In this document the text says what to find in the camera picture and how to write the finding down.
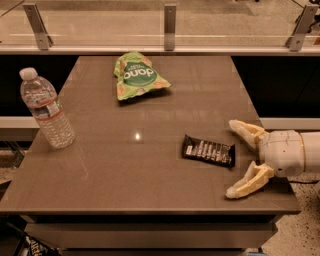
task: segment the speckled floor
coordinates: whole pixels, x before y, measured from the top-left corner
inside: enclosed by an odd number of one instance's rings
[[[11,151],[0,151],[0,183],[13,179],[19,171],[10,167],[13,159]],[[290,178],[290,181],[302,211],[298,215],[282,217],[277,222],[278,232],[262,249],[269,256],[319,256],[320,199],[314,190],[314,183],[320,181],[320,173],[304,173]]]

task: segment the water bottle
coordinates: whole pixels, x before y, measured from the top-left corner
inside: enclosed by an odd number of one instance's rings
[[[45,78],[38,76],[34,68],[20,71],[23,101],[40,126],[40,130],[54,149],[70,145],[75,134],[63,112],[57,92]]]

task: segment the table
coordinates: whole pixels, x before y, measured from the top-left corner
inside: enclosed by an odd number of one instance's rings
[[[127,103],[116,58],[78,59],[60,93],[75,142],[54,151],[39,132],[0,214],[23,216],[29,234],[60,248],[207,249],[258,248],[300,212],[287,179],[225,197],[255,160],[228,121],[260,124],[230,57],[149,56],[172,87]],[[235,167],[182,158],[185,134],[235,144]]]

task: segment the snack bag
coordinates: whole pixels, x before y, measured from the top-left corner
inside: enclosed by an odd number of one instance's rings
[[[152,68],[152,62],[139,52],[129,52],[119,57],[114,74],[118,77],[118,100],[171,86]]]

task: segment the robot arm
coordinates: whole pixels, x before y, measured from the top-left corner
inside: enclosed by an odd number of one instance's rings
[[[229,125],[252,149],[258,151],[263,164],[257,166],[252,162],[245,176],[227,190],[228,198],[247,196],[274,176],[297,176],[303,171],[320,171],[320,132],[288,130],[268,133],[259,126],[238,120],[231,120]]]

